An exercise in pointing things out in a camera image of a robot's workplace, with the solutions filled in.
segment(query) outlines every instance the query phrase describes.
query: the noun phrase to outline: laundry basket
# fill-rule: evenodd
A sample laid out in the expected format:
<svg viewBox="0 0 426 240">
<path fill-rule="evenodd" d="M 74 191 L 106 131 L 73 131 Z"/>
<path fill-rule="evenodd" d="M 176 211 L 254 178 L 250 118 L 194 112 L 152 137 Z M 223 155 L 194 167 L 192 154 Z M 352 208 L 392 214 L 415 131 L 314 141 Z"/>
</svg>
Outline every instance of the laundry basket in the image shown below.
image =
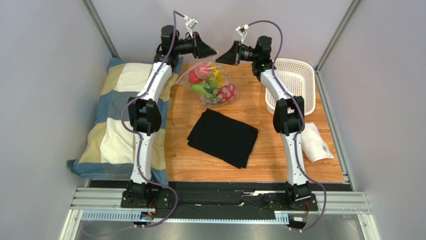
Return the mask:
<svg viewBox="0 0 426 240">
<path fill-rule="evenodd" d="M 311 65 L 303 61 L 277 58 L 276 71 L 282 82 L 295 95 L 304 99 L 304 114 L 309 115 L 315 109 L 315 75 Z M 274 114 L 276 101 L 266 89 L 265 101 L 268 112 Z"/>
</svg>

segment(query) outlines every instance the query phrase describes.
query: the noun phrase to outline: cable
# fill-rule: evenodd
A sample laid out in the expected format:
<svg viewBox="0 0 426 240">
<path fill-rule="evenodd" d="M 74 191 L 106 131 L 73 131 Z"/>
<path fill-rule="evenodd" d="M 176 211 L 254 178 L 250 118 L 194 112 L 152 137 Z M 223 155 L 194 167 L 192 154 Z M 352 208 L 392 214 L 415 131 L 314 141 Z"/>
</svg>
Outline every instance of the cable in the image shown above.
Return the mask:
<svg viewBox="0 0 426 240">
<path fill-rule="evenodd" d="M 121 124 L 123 125 L 123 127 L 127 130 L 127 131 L 129 131 L 129 132 L 131 132 L 131 133 L 134 133 L 134 134 L 137 134 L 137 135 L 139 135 L 139 138 L 140 138 L 140 140 L 139 140 L 139 144 L 138 144 L 138 146 L 137 146 L 137 154 L 136 154 L 136 164 L 137 164 L 137 170 L 139 171 L 139 174 L 140 174 L 140 176 L 143 178 L 143 180 L 145 180 L 146 182 L 148 182 L 148 183 L 150 183 L 150 184 L 152 184 L 152 185 L 156 185 L 156 186 L 159 186 L 159 187 L 162 187 L 162 188 L 166 188 L 166 189 L 168 189 L 168 190 L 170 190 L 173 194 L 174 194 L 174 197 L 175 197 L 175 200 L 174 200 L 174 205 L 173 205 L 173 208 L 171 209 L 171 211 L 163 218 L 163 219 L 161 219 L 160 221 L 158 221 L 158 222 L 156 222 L 156 223 L 153 223 L 153 224 L 150 224 L 150 225 L 146 225 L 146 226 L 144 226 L 144 228 L 152 228 L 152 227 L 155 227 L 155 226 L 158 226 L 158 225 L 160 225 L 160 224 L 162 224 L 164 221 L 166 221 L 172 214 L 173 214 L 173 212 L 175 211 L 175 209 L 176 209 L 176 207 L 178 206 L 178 193 L 173 189 L 173 188 L 171 188 L 171 187 L 169 187 L 169 186 L 167 186 L 167 185 L 163 185 L 163 184 L 160 184 L 160 183 L 157 183 L 157 182 L 154 182 L 154 181 L 151 181 L 151 180 L 149 180 L 149 179 L 147 179 L 145 176 L 144 176 L 144 174 L 142 173 L 142 171 L 141 171 L 141 164 L 140 164 L 140 151 L 141 151 L 141 147 L 142 147 L 142 140 L 143 140 L 143 138 L 142 138 L 142 135 L 139 133 L 139 132 L 137 132 L 137 131 L 133 131 L 132 129 L 130 129 L 130 128 L 128 128 L 127 126 L 126 126 L 126 124 L 125 124 L 125 122 L 124 122 L 124 114 L 125 114 L 125 112 L 126 112 L 126 110 L 129 108 L 129 106 L 131 105 L 131 104 L 133 104 L 134 102 L 136 102 L 137 100 L 139 100 L 139 99 L 141 99 L 142 97 L 144 97 L 144 96 L 146 96 L 147 94 L 148 94 L 148 92 L 149 92 L 149 90 L 150 90 L 150 88 L 151 88 L 151 85 L 153 84 L 153 82 L 154 82 L 154 80 L 155 80 L 155 78 L 156 78 L 156 76 L 159 74 L 159 71 L 160 71 L 160 69 L 163 67 L 163 65 L 164 65 L 164 63 L 166 62 L 166 60 L 169 58 L 169 56 L 170 56 L 170 53 L 172 52 L 172 50 L 173 50 L 173 44 L 175 43 L 175 39 L 176 39 L 176 15 L 179 15 L 179 16 L 181 16 L 182 18 L 184 18 L 185 16 L 183 15 L 183 14 L 181 14 L 181 13 L 179 13 L 179 12 L 177 12 L 176 10 L 173 10 L 173 37 L 171 38 L 171 46 L 170 46 L 170 48 L 168 49 L 168 52 L 167 52 L 167 54 L 165 55 L 165 57 L 164 57 L 164 59 L 163 59 L 163 61 L 161 62 L 161 64 L 160 64 L 160 66 L 157 68 L 157 70 L 156 70 L 156 72 L 154 72 L 154 75 L 152 76 L 152 80 L 149 82 L 149 85 L 148 85 L 148 87 L 146 88 L 146 91 L 144 92 L 144 93 L 142 93 L 140 96 L 137 96 L 137 97 L 135 97 L 134 99 L 132 99 L 125 107 L 124 107 L 124 109 L 123 109 L 123 111 L 121 112 Z M 106 236 L 109 236 L 109 235 L 114 235 L 114 234 L 117 234 L 117 233 L 120 233 L 120 232 L 122 232 L 122 231 L 126 231 L 126 230 L 129 230 L 129 229 L 133 229 L 135 226 L 133 225 L 133 226 L 128 226 L 128 227 L 125 227 L 125 228 L 122 228 L 122 229 L 119 229 L 119 230 L 117 230 L 117 231 L 114 231 L 114 232 L 110 232 L 110 233 L 106 233 L 106 234 L 101 234 L 101 235 L 94 235 L 94 234 L 90 234 L 90 233 L 87 233 L 86 231 L 85 231 L 85 229 L 84 229 L 84 227 L 82 227 L 80 230 L 81 230 L 81 232 L 83 233 L 83 234 L 85 234 L 85 235 L 87 235 L 87 236 L 89 236 L 89 237 L 94 237 L 94 238 L 102 238 L 102 237 L 106 237 Z"/>
<path fill-rule="evenodd" d="M 281 48 L 283 47 L 283 32 L 281 31 L 281 28 L 280 28 L 280 26 L 278 26 L 275 22 L 273 22 L 273 21 L 269 21 L 269 20 L 258 20 L 258 21 L 254 21 L 254 22 L 252 22 L 252 23 L 250 23 L 250 24 L 248 24 L 248 26 L 250 27 L 251 25 L 254 25 L 254 24 L 258 24 L 258 23 L 268 23 L 268 24 L 272 24 L 272 25 L 274 25 L 277 29 L 278 29 L 278 31 L 279 31 L 279 35 L 281 36 L 281 40 L 280 40 L 280 43 L 279 43 L 279 48 L 278 48 L 278 52 L 276 53 L 276 56 L 275 56 L 275 58 L 273 59 L 273 66 L 275 66 L 275 62 L 277 61 L 277 58 L 278 58 L 278 55 L 280 54 L 280 52 L 281 52 Z M 298 138 L 297 138 L 297 136 L 305 129 L 305 118 L 304 118 L 304 115 L 302 114 L 302 111 L 301 111 L 301 109 L 300 109 L 300 107 L 299 107 L 299 105 L 298 105 L 298 103 L 297 103 L 297 101 L 296 101 L 296 99 L 295 99 L 295 97 L 294 96 L 292 96 L 290 93 L 288 93 L 285 89 L 284 89 L 284 87 L 283 87 L 283 85 L 282 85 L 282 82 L 280 81 L 280 80 L 278 80 L 278 78 L 277 78 L 277 76 L 275 75 L 275 70 L 274 69 L 272 69 L 272 75 L 273 75 L 273 78 L 275 79 L 275 81 L 276 81 L 276 83 L 279 85 L 279 87 L 282 89 L 282 91 L 288 96 L 288 97 L 290 97 L 290 99 L 293 101 L 293 103 L 294 103 L 294 105 L 296 106 L 296 109 L 297 109 L 297 112 L 299 113 L 299 115 L 300 115 L 300 120 L 301 120 L 301 123 L 302 123 L 302 128 L 298 131 L 298 132 L 296 132 L 296 134 L 294 135 L 294 149 L 295 149 L 295 155 L 296 155 L 296 162 L 297 162 L 297 166 L 299 167 L 299 169 L 300 169 L 300 171 L 301 171 L 301 173 L 308 179 L 308 180 L 310 180 L 311 182 L 314 182 L 315 184 L 317 184 L 318 186 L 320 186 L 321 188 L 322 188 L 322 190 L 324 191 L 324 204 L 323 204 L 323 206 L 322 206 L 322 210 L 321 210 L 321 214 L 319 215 L 319 218 L 318 218 L 318 220 L 316 220 L 316 222 L 314 223 L 314 224 L 312 224 L 310 227 L 308 227 L 308 228 L 305 228 L 305 229 L 298 229 L 298 231 L 297 232 L 305 232 L 305 231 L 309 231 L 309 230 L 311 230 L 311 229 L 313 229 L 320 221 L 321 221 L 321 219 L 323 218 L 323 216 L 324 216 L 324 211 L 326 210 L 326 202 L 327 202 L 327 190 L 326 190 L 326 188 L 324 187 L 324 185 L 322 185 L 320 182 L 318 182 L 318 181 L 316 181 L 316 180 L 314 180 L 314 179 L 312 179 L 312 178 L 310 178 L 307 174 L 306 174 L 306 172 L 302 169 L 302 167 L 301 167 L 301 163 L 300 163 L 300 161 L 299 161 L 299 156 L 298 156 L 298 149 L 297 149 L 297 147 L 298 147 Z"/>
</svg>

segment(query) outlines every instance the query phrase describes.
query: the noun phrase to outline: pink toy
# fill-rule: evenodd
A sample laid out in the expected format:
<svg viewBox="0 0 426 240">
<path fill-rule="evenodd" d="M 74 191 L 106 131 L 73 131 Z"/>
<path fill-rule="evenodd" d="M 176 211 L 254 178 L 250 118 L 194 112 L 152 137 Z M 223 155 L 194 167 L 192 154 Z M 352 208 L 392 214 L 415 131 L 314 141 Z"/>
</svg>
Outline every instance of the pink toy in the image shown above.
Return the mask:
<svg viewBox="0 0 426 240">
<path fill-rule="evenodd" d="M 195 70 L 191 70 L 189 72 L 188 79 L 189 79 L 189 82 L 192 84 L 198 84 L 201 82 L 201 79 L 199 79 L 197 75 L 195 74 Z"/>
<path fill-rule="evenodd" d="M 238 90 L 234 84 L 229 84 L 228 86 L 220 88 L 217 94 L 222 103 L 234 100 L 236 95 L 238 95 Z"/>
<path fill-rule="evenodd" d="M 208 79 L 212 74 L 212 68 L 207 64 L 199 65 L 194 70 L 195 75 L 202 80 Z"/>
</svg>

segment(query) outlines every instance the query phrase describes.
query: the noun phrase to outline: clear plastic bag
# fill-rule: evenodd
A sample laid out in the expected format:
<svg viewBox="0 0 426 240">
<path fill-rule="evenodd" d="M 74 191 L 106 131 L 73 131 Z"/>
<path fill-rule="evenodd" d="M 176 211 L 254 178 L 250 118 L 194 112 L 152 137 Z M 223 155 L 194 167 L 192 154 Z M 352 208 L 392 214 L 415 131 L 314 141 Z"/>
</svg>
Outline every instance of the clear plastic bag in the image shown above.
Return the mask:
<svg viewBox="0 0 426 240">
<path fill-rule="evenodd" d="M 176 84 L 197 92 L 201 103 L 207 108 L 222 106 L 240 97 L 237 86 L 214 57 L 197 62 L 183 73 Z"/>
</svg>

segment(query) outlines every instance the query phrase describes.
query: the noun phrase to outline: gray floor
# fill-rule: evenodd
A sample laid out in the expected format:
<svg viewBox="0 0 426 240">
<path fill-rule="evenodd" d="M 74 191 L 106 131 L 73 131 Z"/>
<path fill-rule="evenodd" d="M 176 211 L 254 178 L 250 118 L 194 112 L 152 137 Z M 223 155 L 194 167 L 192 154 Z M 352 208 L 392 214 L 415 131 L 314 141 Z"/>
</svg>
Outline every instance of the gray floor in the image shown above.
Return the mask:
<svg viewBox="0 0 426 240">
<path fill-rule="evenodd" d="M 317 216 L 309 216 L 311 225 Z M 131 226 L 129 222 L 82 222 L 87 233 L 106 234 Z M 212 224 L 212 223 L 163 223 L 147 229 L 130 229 L 102 238 L 89 237 L 79 232 L 78 240 L 363 240 L 357 215 L 325 215 L 311 231 L 296 233 L 287 226 L 266 224 Z"/>
</svg>

